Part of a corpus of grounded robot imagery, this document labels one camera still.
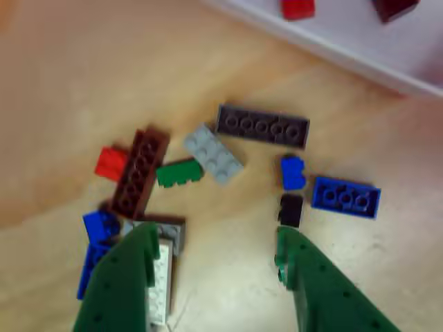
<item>lego brick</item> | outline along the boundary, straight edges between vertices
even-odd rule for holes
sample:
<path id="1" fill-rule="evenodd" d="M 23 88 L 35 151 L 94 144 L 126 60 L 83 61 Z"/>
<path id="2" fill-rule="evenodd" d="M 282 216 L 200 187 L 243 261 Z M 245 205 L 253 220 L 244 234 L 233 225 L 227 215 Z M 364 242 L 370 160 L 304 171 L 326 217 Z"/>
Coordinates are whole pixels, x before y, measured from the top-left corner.
<path id="1" fill-rule="evenodd" d="M 220 105 L 215 131 L 238 138 L 304 149 L 309 121 L 295 116 L 248 111 Z"/>
<path id="2" fill-rule="evenodd" d="M 110 249 L 110 245 L 89 244 L 86 258 L 84 260 L 80 284 L 78 286 L 77 299 L 83 299 L 94 267 Z"/>
<path id="3" fill-rule="evenodd" d="M 282 226 L 298 228 L 302 215 L 303 197 L 299 195 L 284 194 L 280 201 L 281 210 L 278 220 Z"/>
<path id="4" fill-rule="evenodd" d="M 120 232 L 117 218 L 108 212 L 95 211 L 85 214 L 83 221 L 91 243 L 106 241 Z"/>
<path id="5" fill-rule="evenodd" d="M 125 220 L 123 221 L 123 227 L 120 231 L 120 235 L 121 237 L 125 237 L 126 235 L 129 234 L 129 232 L 131 232 L 134 229 L 134 226 L 132 225 L 132 222 Z"/>
<path id="6" fill-rule="evenodd" d="M 125 168 L 126 161 L 127 153 L 112 147 L 104 147 L 98 158 L 95 173 L 118 182 Z"/>
<path id="7" fill-rule="evenodd" d="M 137 227 L 94 268 L 73 332 L 151 331 L 145 287 L 154 287 L 160 258 L 154 224 Z"/>
<path id="8" fill-rule="evenodd" d="M 312 207 L 375 219 L 381 190 L 371 185 L 318 176 Z"/>
<path id="9" fill-rule="evenodd" d="M 373 0 L 380 20 L 388 23 L 414 10 L 420 0 Z"/>
<path id="10" fill-rule="evenodd" d="M 306 185 L 306 178 L 303 176 L 305 162 L 299 157 L 287 156 L 280 161 L 283 176 L 284 190 L 299 190 Z"/>
<path id="11" fill-rule="evenodd" d="M 166 325 L 171 307 L 172 241 L 160 239 L 159 244 L 160 258 L 154 261 L 155 286 L 145 288 L 146 313 L 152 324 Z"/>
<path id="12" fill-rule="evenodd" d="M 288 21 L 307 19 L 316 13 L 314 0 L 281 0 L 282 14 Z"/>
<path id="13" fill-rule="evenodd" d="M 143 215 L 161 165 L 169 136 L 148 128 L 137 131 L 132 150 L 111 202 L 111 211 L 128 219 Z"/>
<path id="14" fill-rule="evenodd" d="M 184 185 L 187 181 L 196 182 L 203 177 L 203 170 L 195 160 L 184 160 L 157 168 L 159 185 L 169 188 L 175 183 Z"/>
<path id="15" fill-rule="evenodd" d="M 203 169 L 210 172 L 221 185 L 226 184 L 243 169 L 243 165 L 238 159 L 220 143 L 204 124 L 186 137 L 184 145 Z"/>
<path id="16" fill-rule="evenodd" d="M 137 227 L 140 224 L 147 222 L 155 222 L 159 237 L 173 242 L 174 256 L 179 256 L 183 252 L 186 233 L 186 224 L 184 221 L 176 223 L 166 221 L 133 221 L 133 224 L 134 227 Z"/>

